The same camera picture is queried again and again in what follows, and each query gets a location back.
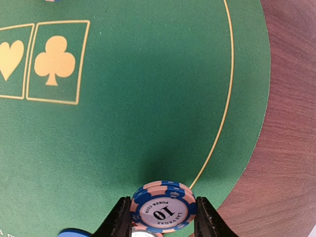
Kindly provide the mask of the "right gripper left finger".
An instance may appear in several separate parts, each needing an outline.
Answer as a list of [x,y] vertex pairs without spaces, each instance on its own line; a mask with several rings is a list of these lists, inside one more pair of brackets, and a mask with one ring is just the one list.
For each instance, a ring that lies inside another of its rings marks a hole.
[[130,215],[131,198],[121,197],[93,237],[131,237],[132,220]]

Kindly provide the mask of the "orange black chip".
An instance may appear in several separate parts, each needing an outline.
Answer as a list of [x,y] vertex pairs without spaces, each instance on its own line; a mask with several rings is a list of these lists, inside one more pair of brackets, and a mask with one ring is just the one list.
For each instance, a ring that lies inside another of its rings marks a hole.
[[155,233],[146,230],[145,227],[137,226],[135,223],[132,223],[132,237],[163,237],[162,233]]

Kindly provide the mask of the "blue tan chip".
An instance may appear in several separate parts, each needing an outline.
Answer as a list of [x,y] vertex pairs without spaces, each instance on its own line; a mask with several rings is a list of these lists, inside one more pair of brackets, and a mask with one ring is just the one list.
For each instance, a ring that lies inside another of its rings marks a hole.
[[189,225],[197,214],[197,201],[186,185],[159,180],[140,187],[130,206],[132,221],[158,233],[171,233]]

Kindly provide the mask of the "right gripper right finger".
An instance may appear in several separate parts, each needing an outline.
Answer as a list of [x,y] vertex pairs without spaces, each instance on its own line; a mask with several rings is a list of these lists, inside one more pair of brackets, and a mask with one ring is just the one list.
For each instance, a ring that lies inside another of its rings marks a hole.
[[197,197],[194,220],[195,237],[238,237],[225,223],[206,197]]

